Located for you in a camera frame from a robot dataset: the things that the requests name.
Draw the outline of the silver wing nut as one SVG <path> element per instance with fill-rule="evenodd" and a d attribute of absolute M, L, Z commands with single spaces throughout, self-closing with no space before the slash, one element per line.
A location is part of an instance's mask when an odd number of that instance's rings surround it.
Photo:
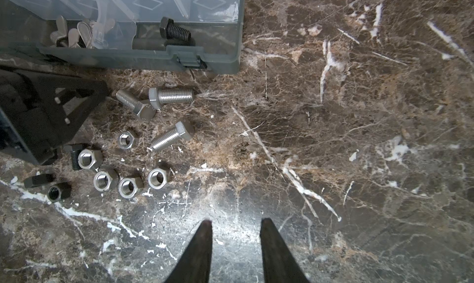
<path fill-rule="evenodd" d="M 56 19 L 57 30 L 49 38 L 55 47 L 94 49 L 93 27 L 86 21 L 79 21 L 75 28 L 69 28 L 67 20 L 59 15 Z"/>

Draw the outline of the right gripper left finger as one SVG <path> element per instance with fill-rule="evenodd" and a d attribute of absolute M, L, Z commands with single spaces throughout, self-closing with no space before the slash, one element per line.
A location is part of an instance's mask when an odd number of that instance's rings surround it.
<path fill-rule="evenodd" d="M 198 227 L 165 283 L 208 283 L 212 262 L 212 221 Z"/>

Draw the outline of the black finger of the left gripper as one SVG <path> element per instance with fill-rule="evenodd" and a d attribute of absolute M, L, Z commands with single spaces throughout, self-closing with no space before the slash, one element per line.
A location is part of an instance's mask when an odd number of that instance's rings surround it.
<path fill-rule="evenodd" d="M 1 67 L 1 152 L 50 165 L 108 94 L 103 81 Z"/>

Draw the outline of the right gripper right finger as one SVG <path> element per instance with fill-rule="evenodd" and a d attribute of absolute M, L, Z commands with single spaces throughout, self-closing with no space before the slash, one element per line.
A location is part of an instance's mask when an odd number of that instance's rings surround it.
<path fill-rule="evenodd" d="M 261 221 L 260 242 L 266 283 L 309 282 L 270 218 Z"/>

